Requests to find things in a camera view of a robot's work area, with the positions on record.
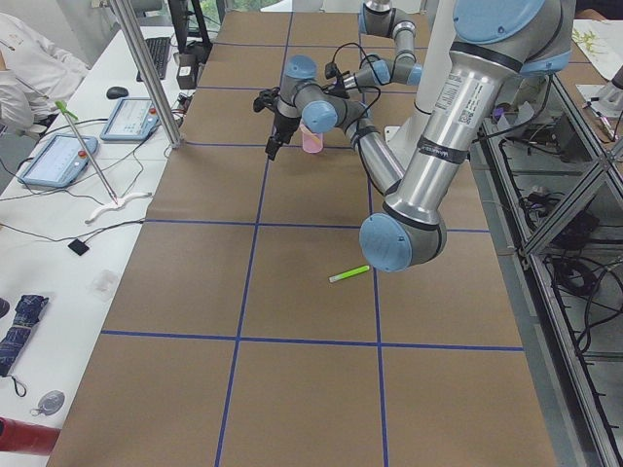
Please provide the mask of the green marker pen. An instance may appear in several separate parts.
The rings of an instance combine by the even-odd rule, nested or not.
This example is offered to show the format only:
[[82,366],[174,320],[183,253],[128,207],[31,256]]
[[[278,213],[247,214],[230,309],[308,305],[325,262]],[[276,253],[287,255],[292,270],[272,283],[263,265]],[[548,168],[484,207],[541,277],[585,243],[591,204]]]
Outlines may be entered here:
[[357,268],[354,268],[354,269],[349,269],[349,270],[346,270],[346,271],[343,271],[343,272],[331,275],[328,278],[328,281],[330,283],[335,283],[335,282],[338,282],[338,281],[341,281],[341,280],[344,280],[344,279],[347,279],[347,278],[351,278],[351,277],[357,276],[359,274],[365,273],[365,272],[367,272],[369,270],[370,270],[370,266],[369,265],[360,266],[360,267],[357,267]]

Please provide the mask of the pink mesh pen holder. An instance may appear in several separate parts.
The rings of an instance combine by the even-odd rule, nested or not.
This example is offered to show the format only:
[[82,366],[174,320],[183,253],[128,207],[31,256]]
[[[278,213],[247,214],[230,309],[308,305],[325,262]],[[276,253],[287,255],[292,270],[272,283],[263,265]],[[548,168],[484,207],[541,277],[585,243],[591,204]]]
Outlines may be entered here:
[[322,133],[311,131],[304,123],[300,123],[300,131],[302,135],[302,149],[308,154],[318,154],[324,148],[324,139]]

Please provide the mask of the far teach pendant tablet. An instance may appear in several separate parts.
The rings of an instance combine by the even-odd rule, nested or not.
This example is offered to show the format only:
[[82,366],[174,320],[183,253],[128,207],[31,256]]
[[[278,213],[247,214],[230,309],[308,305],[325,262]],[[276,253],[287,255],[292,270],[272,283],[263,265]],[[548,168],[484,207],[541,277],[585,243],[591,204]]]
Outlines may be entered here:
[[122,97],[100,132],[107,142],[141,142],[159,124],[157,110],[149,97]]

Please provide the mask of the teach pendant tablet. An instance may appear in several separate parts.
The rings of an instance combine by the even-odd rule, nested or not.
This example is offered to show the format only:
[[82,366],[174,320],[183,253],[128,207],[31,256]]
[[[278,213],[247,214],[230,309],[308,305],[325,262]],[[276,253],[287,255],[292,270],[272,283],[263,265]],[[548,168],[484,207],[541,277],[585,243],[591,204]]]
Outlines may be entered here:
[[100,132],[107,142],[141,142],[159,124],[157,110],[149,97],[122,97]]
[[81,156],[82,151],[75,135],[57,134],[43,145],[18,180],[28,186],[67,187],[88,164],[88,157]]

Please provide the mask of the black keyboard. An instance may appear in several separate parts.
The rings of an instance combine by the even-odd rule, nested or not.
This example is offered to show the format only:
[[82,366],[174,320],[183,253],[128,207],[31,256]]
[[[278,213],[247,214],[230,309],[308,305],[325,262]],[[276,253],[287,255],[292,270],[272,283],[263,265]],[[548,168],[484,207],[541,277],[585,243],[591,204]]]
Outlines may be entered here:
[[170,40],[168,37],[152,37],[145,40],[154,67],[160,80],[165,79],[169,60]]

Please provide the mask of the black computer mouse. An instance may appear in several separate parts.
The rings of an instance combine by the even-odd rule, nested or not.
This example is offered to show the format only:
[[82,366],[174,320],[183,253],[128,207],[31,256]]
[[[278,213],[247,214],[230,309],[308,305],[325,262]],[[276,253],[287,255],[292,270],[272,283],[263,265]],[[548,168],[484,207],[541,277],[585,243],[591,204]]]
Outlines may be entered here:
[[128,89],[124,87],[111,87],[106,91],[106,98],[110,100],[123,98],[128,96]]

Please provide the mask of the brown paper table mat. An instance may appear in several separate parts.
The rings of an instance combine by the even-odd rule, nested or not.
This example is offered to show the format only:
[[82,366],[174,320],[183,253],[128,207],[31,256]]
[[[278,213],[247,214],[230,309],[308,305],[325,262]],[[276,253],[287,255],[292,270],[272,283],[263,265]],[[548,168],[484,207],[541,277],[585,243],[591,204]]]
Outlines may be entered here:
[[251,106],[295,54],[357,67],[353,15],[229,13],[54,466],[553,466],[472,168],[434,261],[363,264],[382,202],[339,131],[264,153]]

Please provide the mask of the metal grabber stick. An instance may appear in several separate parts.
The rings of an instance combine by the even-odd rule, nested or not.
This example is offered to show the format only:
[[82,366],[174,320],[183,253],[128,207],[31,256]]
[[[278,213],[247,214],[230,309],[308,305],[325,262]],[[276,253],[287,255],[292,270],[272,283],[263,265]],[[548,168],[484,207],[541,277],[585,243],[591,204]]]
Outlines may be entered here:
[[67,109],[66,103],[64,101],[57,100],[55,102],[55,106],[57,107],[60,114],[67,121],[76,139],[79,141],[82,147],[82,152],[87,156],[89,163],[91,164],[97,176],[99,177],[100,181],[102,182],[108,196],[111,198],[110,202],[100,205],[92,212],[90,217],[85,221],[87,225],[92,224],[101,214],[105,212],[121,210],[134,199],[150,198],[153,195],[152,193],[136,192],[136,193],[130,193],[125,196],[118,196],[117,193],[114,191],[113,187],[111,186],[111,184],[109,183],[109,181],[106,179],[101,167],[95,160],[92,150],[89,148],[89,146],[86,143],[86,139],[79,132],[75,124],[75,122],[77,121],[77,117]]

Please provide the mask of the near teach pendant tablet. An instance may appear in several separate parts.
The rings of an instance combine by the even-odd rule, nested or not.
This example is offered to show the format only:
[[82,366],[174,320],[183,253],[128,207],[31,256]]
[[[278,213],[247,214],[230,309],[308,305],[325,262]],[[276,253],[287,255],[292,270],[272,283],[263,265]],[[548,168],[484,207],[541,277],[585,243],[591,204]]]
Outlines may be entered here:
[[28,186],[67,187],[88,164],[88,157],[81,156],[82,151],[75,135],[57,134],[43,145],[18,180]]

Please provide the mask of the small black box device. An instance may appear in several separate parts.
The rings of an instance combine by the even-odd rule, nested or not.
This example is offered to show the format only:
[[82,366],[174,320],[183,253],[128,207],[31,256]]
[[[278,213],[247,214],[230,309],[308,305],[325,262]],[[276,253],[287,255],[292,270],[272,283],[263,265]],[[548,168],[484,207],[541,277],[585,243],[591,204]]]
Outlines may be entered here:
[[78,256],[83,256],[90,250],[89,246],[79,238],[71,240],[67,247]]

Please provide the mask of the seated person white hoodie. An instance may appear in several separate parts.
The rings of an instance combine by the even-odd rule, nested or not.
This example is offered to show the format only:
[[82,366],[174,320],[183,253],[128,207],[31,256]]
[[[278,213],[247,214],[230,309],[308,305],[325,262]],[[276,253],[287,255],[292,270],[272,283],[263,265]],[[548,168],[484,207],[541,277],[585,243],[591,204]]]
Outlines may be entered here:
[[22,20],[1,15],[1,124],[17,133],[48,127],[89,66]]

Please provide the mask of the folded blue umbrella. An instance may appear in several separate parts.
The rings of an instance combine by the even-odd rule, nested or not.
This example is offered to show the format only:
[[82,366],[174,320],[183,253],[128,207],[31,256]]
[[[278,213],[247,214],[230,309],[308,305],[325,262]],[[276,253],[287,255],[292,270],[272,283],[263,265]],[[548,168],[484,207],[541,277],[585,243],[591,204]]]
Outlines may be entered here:
[[22,295],[16,305],[16,315],[6,336],[1,340],[1,377],[7,377],[18,355],[49,302],[41,295]]

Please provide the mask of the red bottle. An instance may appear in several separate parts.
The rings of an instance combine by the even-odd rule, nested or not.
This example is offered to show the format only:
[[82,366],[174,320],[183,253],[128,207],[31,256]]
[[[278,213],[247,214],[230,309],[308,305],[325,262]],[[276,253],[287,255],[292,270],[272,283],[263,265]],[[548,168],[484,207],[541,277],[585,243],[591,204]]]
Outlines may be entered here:
[[49,455],[57,442],[60,429],[1,418],[1,450],[34,455]]

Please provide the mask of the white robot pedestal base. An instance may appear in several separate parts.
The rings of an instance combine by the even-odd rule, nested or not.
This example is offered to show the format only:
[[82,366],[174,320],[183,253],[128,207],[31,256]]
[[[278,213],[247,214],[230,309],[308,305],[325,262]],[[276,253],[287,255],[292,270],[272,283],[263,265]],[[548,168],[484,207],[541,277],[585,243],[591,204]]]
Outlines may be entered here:
[[453,12],[455,0],[430,1],[426,8],[430,39],[427,42],[423,72],[415,97],[413,115],[397,130],[388,146],[404,169],[428,123],[434,104],[451,71],[449,50],[456,37]]

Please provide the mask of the aluminium frame post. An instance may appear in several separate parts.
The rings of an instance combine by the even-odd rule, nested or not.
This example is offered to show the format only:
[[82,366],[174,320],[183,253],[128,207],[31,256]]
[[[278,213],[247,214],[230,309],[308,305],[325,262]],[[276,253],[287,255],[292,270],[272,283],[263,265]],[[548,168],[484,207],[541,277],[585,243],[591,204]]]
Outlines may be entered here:
[[128,0],[110,0],[109,5],[121,26],[130,54],[155,105],[169,144],[172,149],[177,149],[182,142],[181,133],[131,3]]

